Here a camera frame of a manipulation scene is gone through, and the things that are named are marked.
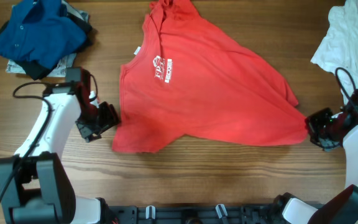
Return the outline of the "red printed t-shirt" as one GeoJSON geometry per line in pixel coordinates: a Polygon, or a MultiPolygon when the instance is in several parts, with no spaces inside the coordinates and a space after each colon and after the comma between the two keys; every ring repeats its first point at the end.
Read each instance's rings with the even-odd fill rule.
{"type": "Polygon", "coordinates": [[[152,1],[136,56],[121,67],[116,152],[158,152],[188,135],[248,146],[307,137],[286,79],[202,18],[191,1],[152,1]]]}

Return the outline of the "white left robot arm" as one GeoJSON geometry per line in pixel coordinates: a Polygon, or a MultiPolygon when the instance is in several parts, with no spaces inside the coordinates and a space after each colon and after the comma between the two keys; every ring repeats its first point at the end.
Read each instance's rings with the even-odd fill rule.
{"type": "Polygon", "coordinates": [[[45,84],[42,109],[27,139],[0,158],[0,210],[6,223],[119,223],[103,198],[77,196],[61,156],[76,126],[86,142],[119,123],[113,105],[98,103],[80,83],[45,84]]]}

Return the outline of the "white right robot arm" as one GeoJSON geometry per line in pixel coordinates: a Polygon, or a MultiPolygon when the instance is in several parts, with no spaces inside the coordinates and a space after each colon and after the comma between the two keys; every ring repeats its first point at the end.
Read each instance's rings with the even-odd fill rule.
{"type": "Polygon", "coordinates": [[[276,208],[287,223],[357,223],[358,222],[358,106],[346,106],[333,114],[329,108],[306,119],[311,142],[325,151],[342,147],[346,155],[344,190],[316,208],[299,198],[278,196],[276,208]]]}

